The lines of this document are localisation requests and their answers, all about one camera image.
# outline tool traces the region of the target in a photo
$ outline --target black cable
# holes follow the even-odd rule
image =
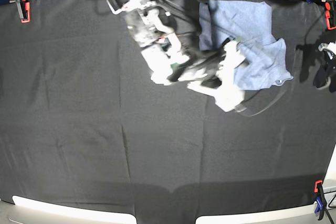
[[[325,211],[326,211],[326,214],[327,214],[327,216],[328,216],[328,218],[329,218],[329,220],[330,220],[330,223],[331,223],[331,224],[335,224],[334,221],[333,221],[333,219],[331,218],[330,213],[329,213],[329,211],[327,210],[327,208],[325,208]]]
[[[329,201],[329,204],[328,204],[328,207],[329,208],[336,208],[336,206],[330,206],[331,205],[331,203],[334,201],[334,199],[336,198],[336,194],[334,195],[334,197],[332,197],[332,199]]]

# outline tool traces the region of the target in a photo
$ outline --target cable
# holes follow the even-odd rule
[[[330,213],[329,213],[329,211],[327,210],[327,208],[325,208],[325,211],[326,211],[326,214],[327,214],[327,216],[328,216],[328,218],[329,218],[329,220],[330,220],[330,223],[331,223],[331,224],[335,224],[334,221],[333,221],[333,219],[331,218]]]
[[[335,200],[336,198],[336,194],[334,195],[334,197],[332,197],[332,199],[329,201],[328,207],[329,208],[336,208],[336,206],[331,206],[331,203]]]

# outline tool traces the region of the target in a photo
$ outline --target black clamp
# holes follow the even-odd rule
[[[333,219],[331,218],[328,209],[327,209],[327,201],[324,197],[323,187],[322,187],[322,181],[318,180],[315,182],[315,189],[314,192],[317,193],[316,202],[317,207],[315,209],[315,214],[319,213],[319,219],[322,220],[324,217],[324,213],[327,214],[328,219],[330,220],[330,223],[334,224]]]
[[[30,3],[29,0],[15,0],[21,23],[30,22]]]
[[[336,0],[327,0],[325,11],[328,30],[336,29]]]
[[[319,51],[323,52],[323,56],[313,82],[316,88],[329,88],[331,93],[336,91],[336,50],[334,48],[336,48],[335,43],[322,43],[319,46]]]

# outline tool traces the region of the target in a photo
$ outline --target light blue cloth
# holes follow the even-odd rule
[[[216,49],[227,38],[249,62],[235,71],[235,84],[243,90],[280,86],[293,76],[286,70],[286,44],[272,35],[272,9],[265,2],[210,0],[199,5],[201,50]]]

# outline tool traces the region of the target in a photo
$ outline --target black tablecloth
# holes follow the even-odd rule
[[[174,1],[198,19],[195,0]],[[145,224],[313,203],[335,145],[336,99],[312,85],[318,62],[306,53],[319,56],[314,44],[335,33],[323,33],[322,7],[245,1],[272,6],[294,79],[253,94],[242,113],[183,83],[155,85],[105,0],[34,0],[28,24],[14,4],[0,7],[0,198]]]

